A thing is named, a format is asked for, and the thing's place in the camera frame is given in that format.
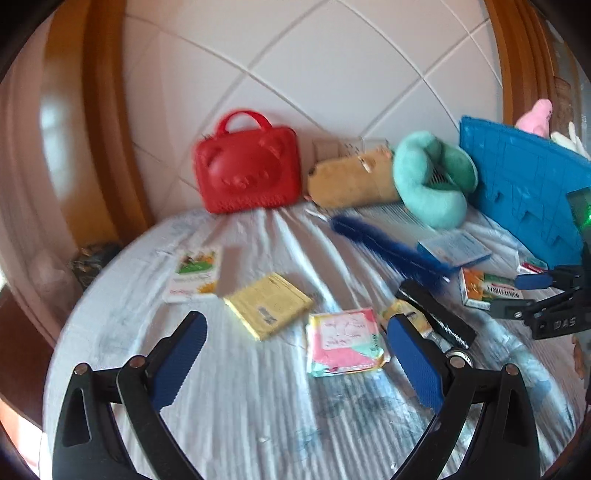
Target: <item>blue plastic crate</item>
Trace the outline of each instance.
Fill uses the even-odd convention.
[[[581,263],[583,242],[566,194],[591,186],[591,162],[536,135],[468,116],[460,123],[460,146],[480,177],[472,205],[550,267]]]

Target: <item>red handle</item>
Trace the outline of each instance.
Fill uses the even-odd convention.
[[[263,115],[261,115],[258,112],[255,112],[253,110],[234,110],[233,112],[230,112],[220,120],[220,122],[217,125],[215,136],[221,137],[222,135],[228,135],[228,122],[233,116],[240,115],[241,113],[244,113],[245,115],[248,115],[251,118],[253,118],[255,122],[259,124],[259,127],[261,127],[261,129],[264,132],[271,130],[273,128],[272,125],[269,123],[269,120],[267,120]]]

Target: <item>wall socket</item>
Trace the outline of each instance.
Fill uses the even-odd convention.
[[[313,143],[317,162],[359,155],[380,146],[389,148],[388,140],[385,138],[335,138],[315,140]]]

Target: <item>white glove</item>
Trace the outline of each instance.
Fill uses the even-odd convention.
[[[550,138],[552,141],[561,147],[568,148],[579,155],[584,156],[587,160],[591,161],[591,156],[585,150],[581,139],[577,137],[577,132],[574,129],[574,123],[569,123],[569,135],[570,139],[566,138],[563,134],[558,132],[552,132]]]

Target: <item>brown plush toy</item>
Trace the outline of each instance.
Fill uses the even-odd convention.
[[[392,152],[378,147],[354,157],[318,163],[308,174],[308,193],[323,208],[346,208],[400,200],[392,179]]]

